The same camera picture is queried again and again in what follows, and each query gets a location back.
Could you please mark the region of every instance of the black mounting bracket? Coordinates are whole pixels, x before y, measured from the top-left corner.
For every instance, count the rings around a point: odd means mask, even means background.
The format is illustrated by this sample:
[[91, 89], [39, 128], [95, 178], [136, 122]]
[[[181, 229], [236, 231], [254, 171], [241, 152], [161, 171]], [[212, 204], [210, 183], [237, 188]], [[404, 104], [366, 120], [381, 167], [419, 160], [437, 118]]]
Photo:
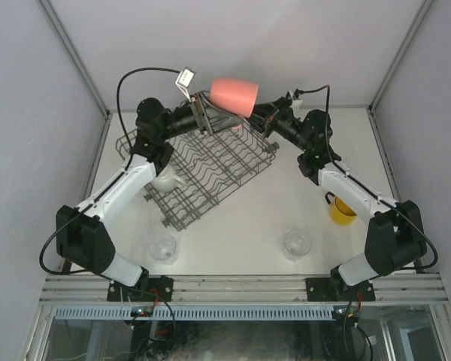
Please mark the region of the black mounting bracket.
[[336, 301], [358, 301], [357, 293], [362, 293], [362, 301], [376, 301], [373, 285], [363, 282], [357, 287], [347, 287], [345, 290], [336, 292], [331, 284], [330, 277], [306, 278], [307, 300], [309, 302], [336, 302]]
[[153, 289], [156, 289], [158, 296], [166, 302], [172, 301], [174, 292], [174, 279], [166, 276], [153, 277], [149, 276], [147, 292], [152, 295], [142, 293], [140, 290], [134, 291], [127, 287], [123, 287], [118, 282], [110, 282], [107, 292], [107, 300], [109, 302], [128, 302], [129, 298], [132, 302], [153, 302], [156, 298], [153, 296]]

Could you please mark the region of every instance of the red wire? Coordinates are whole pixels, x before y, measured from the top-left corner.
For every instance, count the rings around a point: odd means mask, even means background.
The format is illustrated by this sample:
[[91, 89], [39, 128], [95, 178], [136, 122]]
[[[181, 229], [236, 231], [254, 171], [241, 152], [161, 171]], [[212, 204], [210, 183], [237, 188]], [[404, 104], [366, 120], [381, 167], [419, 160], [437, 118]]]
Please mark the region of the red wire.
[[357, 292], [357, 296], [358, 296], [359, 304], [358, 304], [358, 307], [356, 309], [356, 312], [361, 310], [361, 307], [362, 307], [362, 292], [358, 291]]
[[[157, 297], [159, 297], [159, 293], [157, 292], [157, 289], [155, 287], [151, 288], [149, 291], [152, 291], [156, 294]], [[157, 304], [159, 303], [159, 299], [156, 297], [156, 299], [153, 300], [153, 306], [152, 309], [154, 309]]]

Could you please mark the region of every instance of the white table surface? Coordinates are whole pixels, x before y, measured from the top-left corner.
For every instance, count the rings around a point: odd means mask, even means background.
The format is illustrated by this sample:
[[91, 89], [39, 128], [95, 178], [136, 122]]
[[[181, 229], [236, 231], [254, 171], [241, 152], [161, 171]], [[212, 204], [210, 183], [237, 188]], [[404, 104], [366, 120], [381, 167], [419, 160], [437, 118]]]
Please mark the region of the white table surface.
[[[296, 115], [307, 112], [300, 109]], [[390, 196], [366, 110], [333, 109], [330, 114], [334, 151], [375, 190]], [[133, 130], [136, 114], [123, 114], [123, 118], [127, 129]], [[94, 190], [122, 165], [115, 150], [116, 140], [122, 135], [114, 114]], [[366, 225], [360, 219], [348, 226], [333, 223], [325, 191], [298, 169], [300, 150], [279, 135], [269, 140], [280, 145], [272, 165], [181, 232], [162, 225], [161, 211], [153, 201], [144, 199], [146, 192], [141, 190], [110, 229], [117, 251], [147, 268], [151, 275], [326, 274], [361, 253]], [[285, 232], [292, 228], [303, 229], [312, 238], [309, 254], [297, 262], [286, 259], [281, 248]], [[148, 253], [150, 240], [161, 233], [179, 241], [178, 260], [172, 265], [164, 265]]]

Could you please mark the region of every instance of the yellow mug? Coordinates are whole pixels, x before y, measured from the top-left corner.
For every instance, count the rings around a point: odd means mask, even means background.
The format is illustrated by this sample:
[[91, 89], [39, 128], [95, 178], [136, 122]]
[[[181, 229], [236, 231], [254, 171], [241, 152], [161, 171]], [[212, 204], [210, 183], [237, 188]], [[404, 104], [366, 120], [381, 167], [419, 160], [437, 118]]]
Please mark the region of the yellow mug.
[[331, 207], [330, 215], [332, 220], [337, 224], [346, 225], [353, 222], [354, 218], [356, 218], [357, 214], [333, 193], [327, 192], [325, 194], [325, 201], [328, 202], [328, 205]]

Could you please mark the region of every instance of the white wall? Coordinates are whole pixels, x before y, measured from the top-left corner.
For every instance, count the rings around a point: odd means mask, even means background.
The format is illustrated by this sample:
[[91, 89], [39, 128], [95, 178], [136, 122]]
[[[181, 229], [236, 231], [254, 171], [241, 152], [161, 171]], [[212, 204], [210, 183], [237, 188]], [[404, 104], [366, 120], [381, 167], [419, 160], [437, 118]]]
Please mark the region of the white wall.
[[37, 4], [0, 0], [0, 360], [22, 352], [38, 254], [57, 209], [79, 200], [102, 121]]
[[[422, 0], [53, 0], [109, 108], [127, 71], [185, 65], [192, 88], [220, 76], [259, 82], [259, 101], [332, 85], [331, 103], [368, 105]], [[172, 74], [137, 74], [123, 107], [155, 96], [176, 106]], [[322, 105], [325, 95], [306, 102]]]
[[377, 116], [400, 192], [421, 208], [451, 300], [451, 0], [434, 5]]

